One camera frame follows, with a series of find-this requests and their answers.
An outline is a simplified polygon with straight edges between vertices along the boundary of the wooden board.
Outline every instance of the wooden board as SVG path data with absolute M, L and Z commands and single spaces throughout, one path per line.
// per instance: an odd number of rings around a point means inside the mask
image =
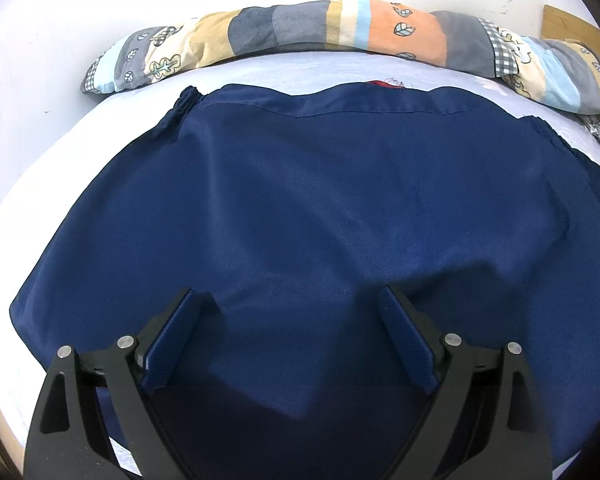
M 600 29 L 564 10 L 544 6 L 542 40 L 577 40 L 600 57 Z
M 16 477 L 20 476 L 24 467 L 24 448 L 11 431 L 0 411 L 0 458 Z

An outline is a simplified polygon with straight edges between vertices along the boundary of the silver bolt head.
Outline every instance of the silver bolt head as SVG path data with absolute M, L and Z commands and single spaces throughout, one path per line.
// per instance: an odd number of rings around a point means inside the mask
M 134 343 L 134 337 L 132 335 L 123 335 L 118 339 L 118 348 L 129 348 Z
M 509 352 L 515 355 L 519 355 L 522 353 L 522 347 L 519 343 L 516 343 L 515 341 L 511 341 L 508 345 L 506 345 L 506 348 Z
M 448 346 L 460 346 L 462 344 L 462 338 L 451 332 L 445 335 L 445 343 Z
M 61 346 L 58 349 L 58 357 L 64 359 L 65 357 L 69 357 L 71 355 L 71 347 L 69 345 Z

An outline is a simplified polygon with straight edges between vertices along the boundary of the navy blue skirt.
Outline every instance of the navy blue skirt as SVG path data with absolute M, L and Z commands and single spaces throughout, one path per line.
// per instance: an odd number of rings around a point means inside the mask
M 460 89 L 188 88 L 84 191 L 10 313 L 47 367 L 211 292 L 152 396 L 193 470 L 369 480 L 427 402 L 377 311 L 396 282 L 443 332 L 518 341 L 554 461 L 580 449 L 600 420 L 600 168 Z

